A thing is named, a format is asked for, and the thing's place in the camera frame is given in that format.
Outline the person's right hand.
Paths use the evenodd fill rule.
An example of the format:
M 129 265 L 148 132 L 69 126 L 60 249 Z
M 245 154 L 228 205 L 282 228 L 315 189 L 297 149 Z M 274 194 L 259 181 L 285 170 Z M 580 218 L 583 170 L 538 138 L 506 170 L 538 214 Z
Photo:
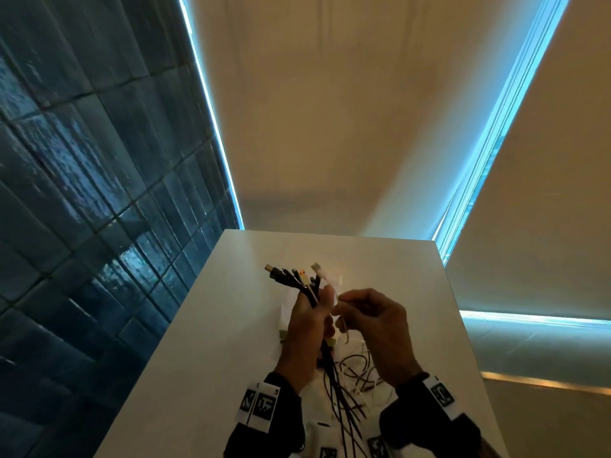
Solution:
M 339 295 L 340 302 L 358 309 L 357 331 L 381 379 L 397 388 L 423 378 L 424 370 L 416 360 L 407 313 L 401 304 L 372 288 L 344 292 Z

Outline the white paper with green tab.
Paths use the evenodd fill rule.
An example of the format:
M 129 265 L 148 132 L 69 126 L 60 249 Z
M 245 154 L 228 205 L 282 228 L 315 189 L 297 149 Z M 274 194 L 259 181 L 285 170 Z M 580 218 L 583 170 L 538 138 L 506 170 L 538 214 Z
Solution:
M 282 294 L 280 300 L 280 311 L 279 311 L 279 340 L 283 343 L 286 339 L 288 325 L 290 323 L 291 314 L 294 308 L 294 304 L 298 298 L 299 291 L 295 288 L 286 288 Z

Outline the white sheet with black markers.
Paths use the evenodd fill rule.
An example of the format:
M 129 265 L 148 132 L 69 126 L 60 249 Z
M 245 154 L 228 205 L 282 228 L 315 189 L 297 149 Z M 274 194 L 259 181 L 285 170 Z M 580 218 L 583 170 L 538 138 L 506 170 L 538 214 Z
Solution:
M 360 435 L 337 421 L 310 421 L 305 427 L 305 445 L 300 458 L 402 458 L 381 434 L 379 415 L 360 424 Z

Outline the person's right forearm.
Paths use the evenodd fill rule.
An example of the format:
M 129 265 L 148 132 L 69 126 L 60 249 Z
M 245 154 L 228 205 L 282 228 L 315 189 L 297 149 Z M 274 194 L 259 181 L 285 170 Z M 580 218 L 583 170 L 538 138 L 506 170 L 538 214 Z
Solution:
M 379 416 L 383 438 L 397 450 L 415 445 L 435 458 L 478 458 L 480 428 L 465 412 L 455 421 L 448 419 L 423 385 L 429 376 L 424 372 L 421 380 L 395 388 L 397 399 Z

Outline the person's left forearm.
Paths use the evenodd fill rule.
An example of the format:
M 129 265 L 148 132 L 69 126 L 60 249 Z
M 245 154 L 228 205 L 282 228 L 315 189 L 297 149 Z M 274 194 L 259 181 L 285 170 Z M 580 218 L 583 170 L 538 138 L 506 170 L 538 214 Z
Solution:
M 225 445 L 223 458 L 290 458 L 303 450 L 306 433 L 301 397 L 283 376 L 274 371 L 263 382 L 280 387 L 269 433 L 236 423 Z

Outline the beige roller blind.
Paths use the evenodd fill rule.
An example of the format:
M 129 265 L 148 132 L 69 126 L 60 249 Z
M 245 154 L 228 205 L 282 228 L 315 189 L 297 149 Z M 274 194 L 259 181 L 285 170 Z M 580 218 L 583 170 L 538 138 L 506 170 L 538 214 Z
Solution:
M 464 310 L 611 321 L 611 0 L 570 0 L 446 267 Z
M 184 0 L 247 230 L 433 238 L 543 0 Z

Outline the white wrist band with markers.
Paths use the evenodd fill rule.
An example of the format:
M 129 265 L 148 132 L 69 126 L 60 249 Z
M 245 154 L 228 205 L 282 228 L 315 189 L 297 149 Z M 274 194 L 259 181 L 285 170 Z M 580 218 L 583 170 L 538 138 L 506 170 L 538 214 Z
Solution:
M 450 421 L 455 421 L 464 414 L 463 409 L 458 404 L 454 395 L 437 376 L 427 377 L 423 380 L 423 385 L 430 392 Z
M 274 412 L 277 407 L 280 387 L 266 382 L 248 385 L 235 420 L 250 429 L 269 433 Z

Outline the person's left hand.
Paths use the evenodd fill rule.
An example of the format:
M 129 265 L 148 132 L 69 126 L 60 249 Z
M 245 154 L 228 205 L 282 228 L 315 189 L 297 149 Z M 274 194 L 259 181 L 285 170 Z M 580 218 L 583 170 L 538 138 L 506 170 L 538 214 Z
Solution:
M 286 379 L 296 394 L 300 394 L 312 381 L 320 347 L 334 333 L 333 324 L 325 324 L 319 316 L 319 300 L 316 307 L 312 307 L 307 296 L 299 293 L 274 369 Z

